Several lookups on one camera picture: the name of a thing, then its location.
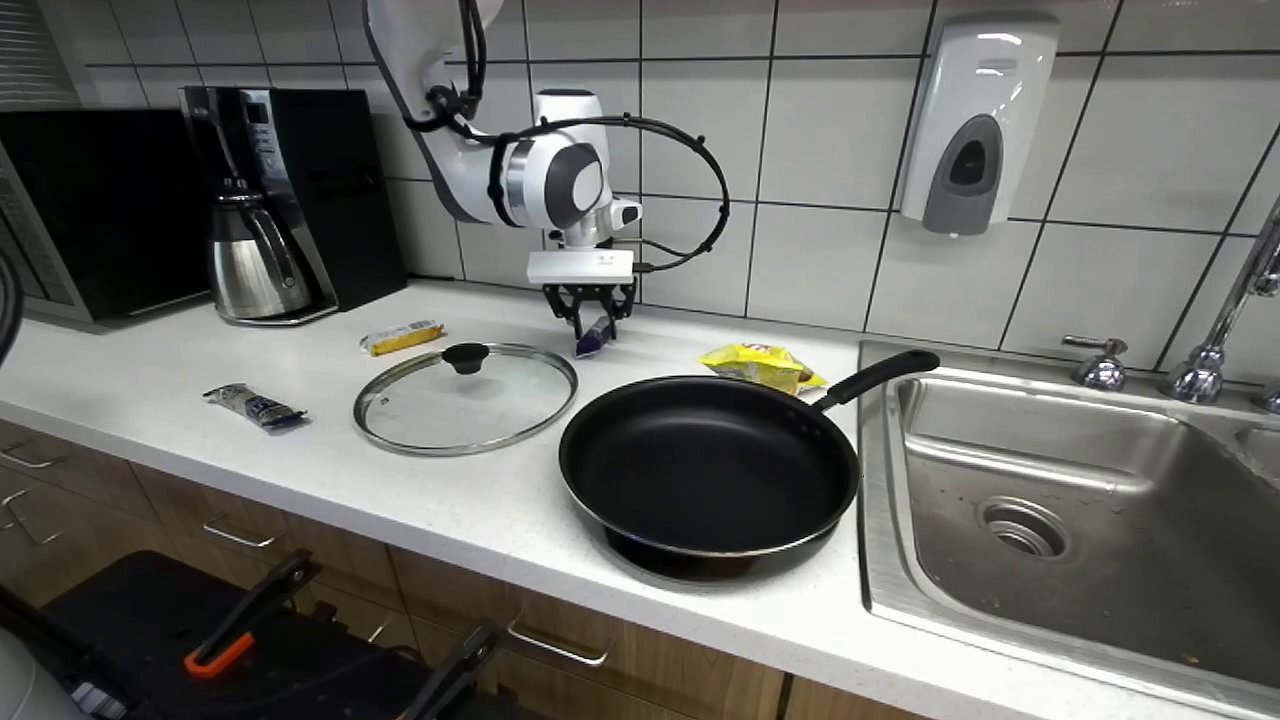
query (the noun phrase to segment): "coffee maker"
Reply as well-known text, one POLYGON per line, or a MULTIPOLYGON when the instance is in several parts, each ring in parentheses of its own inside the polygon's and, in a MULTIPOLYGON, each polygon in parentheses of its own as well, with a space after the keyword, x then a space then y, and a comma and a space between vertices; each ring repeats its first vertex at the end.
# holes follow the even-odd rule
POLYGON ((307 325, 404 287, 363 92, 186 86, 228 325, 307 325))

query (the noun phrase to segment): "stainless steel sink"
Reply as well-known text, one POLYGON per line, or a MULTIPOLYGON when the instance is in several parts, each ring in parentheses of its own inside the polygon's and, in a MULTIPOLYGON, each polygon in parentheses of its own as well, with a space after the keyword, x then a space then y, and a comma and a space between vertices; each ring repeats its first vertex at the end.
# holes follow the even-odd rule
POLYGON ((1280 433, 942 368, 861 403, 872 613, 1213 712, 1280 712, 1280 433))

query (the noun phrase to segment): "toolbox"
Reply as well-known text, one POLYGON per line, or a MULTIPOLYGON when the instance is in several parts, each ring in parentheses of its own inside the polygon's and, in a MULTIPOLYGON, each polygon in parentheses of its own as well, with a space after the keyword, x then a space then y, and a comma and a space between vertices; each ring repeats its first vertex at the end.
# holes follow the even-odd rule
POLYGON ((101 667, 110 667, 109 675, 132 720, 391 720, 404 708, 422 708, 422 686, 438 686, 442 675, 462 675, 462 685, 450 685, 448 708, 431 702, 427 714, 524 714, 506 697, 473 686, 477 665, 450 667, 454 660, 448 660, 431 675, 411 649, 363 643, 332 621, 291 613, 282 600, 254 613, 251 652, 237 667, 193 675, 185 665, 193 649, 222 628, 247 594, 160 552, 136 552, 55 594, 40 616, 81 639, 101 667))

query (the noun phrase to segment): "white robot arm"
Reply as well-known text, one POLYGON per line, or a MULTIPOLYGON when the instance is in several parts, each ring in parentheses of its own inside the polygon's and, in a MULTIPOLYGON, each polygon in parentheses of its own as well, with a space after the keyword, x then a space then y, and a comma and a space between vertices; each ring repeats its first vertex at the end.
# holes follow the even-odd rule
MULTIPOLYGON (((381 55, 385 80, 400 110, 416 123, 442 123, 431 92, 448 86, 442 46, 462 29, 454 0, 366 0, 366 41, 381 55)), ((592 92, 538 92, 538 120, 602 116, 592 92)), ((554 231, 567 251, 595 251, 622 225, 641 220, 636 199, 614 199, 606 189, 606 134, 602 126, 560 126, 511 145, 483 145, 483 131, 416 131, 438 199, 454 220, 511 225, 554 231)), ((606 251, 610 265, 554 265, 533 255, 533 285, 626 285, 633 251, 606 251)))
POLYGON ((582 336, 610 341, 614 318, 633 312, 636 273, 678 266, 713 251, 728 225, 728 189, 716 156, 699 134, 659 120, 602 116, 600 98, 579 86, 538 92, 537 126, 479 131, 477 109, 483 96, 483 24, 500 0, 363 0, 363 24, 377 64, 386 80, 404 123, 437 176, 442 207, 462 225, 506 225, 544 231, 544 249, 529 255, 529 285, 538 285, 551 312, 564 315, 582 349, 582 336), (462 41, 467 83, 450 86, 448 44, 462 41), (636 199, 606 189, 606 131, 641 126, 690 149, 718 179, 718 220, 690 251, 671 251, 666 265, 643 265, 614 249, 610 237, 641 220, 636 199), (582 333, 579 309, 600 305, 602 315, 582 333))

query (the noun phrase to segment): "faucet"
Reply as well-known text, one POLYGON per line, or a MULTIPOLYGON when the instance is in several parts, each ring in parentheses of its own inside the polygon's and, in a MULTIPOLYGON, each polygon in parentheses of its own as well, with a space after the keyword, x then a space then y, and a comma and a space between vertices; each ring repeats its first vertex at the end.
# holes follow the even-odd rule
POLYGON ((1225 309, 1216 312, 1213 333, 1204 336, 1204 343, 1190 349, 1190 356, 1172 375, 1174 398, 1213 403, 1225 393, 1225 360, 1227 360, 1225 343, 1227 343, 1231 318, 1236 318, 1244 295, 1271 295, 1274 285, 1280 285, 1280 199, 1274 199, 1264 231, 1256 237, 1225 309))
POLYGON ((1128 343, 1119 336, 1106 336, 1106 341, 1062 336, 1062 343, 1099 352, 1086 365, 1079 365, 1079 372, 1076 372, 1076 378, 1083 388, 1099 388, 1099 393, 1119 393, 1123 388, 1128 372, 1123 372, 1119 356, 1128 352, 1128 343))

